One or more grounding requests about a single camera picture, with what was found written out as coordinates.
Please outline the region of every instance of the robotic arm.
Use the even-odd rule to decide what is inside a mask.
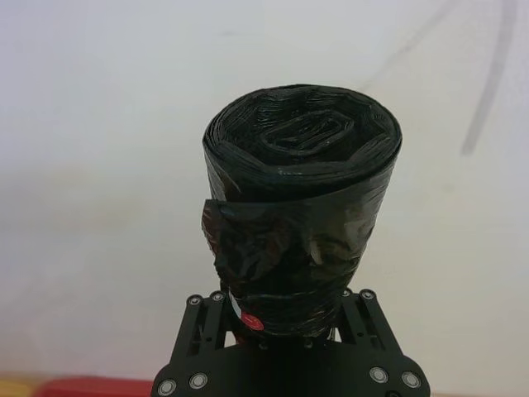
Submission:
[[[224,292],[189,297],[171,359],[156,376],[151,397],[430,396],[424,373],[403,355],[369,289],[344,291],[340,315],[325,337],[225,347],[236,321]]]

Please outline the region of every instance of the black plastic bag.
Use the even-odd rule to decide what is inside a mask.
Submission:
[[[316,337],[333,324],[401,141],[387,109],[344,88],[261,89],[213,118],[203,230],[253,333]]]

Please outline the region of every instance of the red surface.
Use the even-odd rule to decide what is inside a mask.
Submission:
[[[148,397],[152,381],[83,376],[52,380],[35,397]]]

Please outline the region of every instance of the red sticker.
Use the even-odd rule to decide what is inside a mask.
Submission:
[[[265,329],[265,326],[259,320],[256,316],[252,316],[248,313],[242,313],[241,320],[244,324],[246,324],[249,328],[255,330],[255,331],[262,331]]]

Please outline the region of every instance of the red object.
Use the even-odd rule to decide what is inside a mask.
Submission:
[[[251,314],[243,312],[241,315],[241,320],[244,324],[255,331],[262,331],[265,329],[265,326],[261,320],[259,320],[256,316],[252,316]]]
[[[148,397],[150,380],[128,380],[83,376],[52,380],[39,389],[34,397]]]

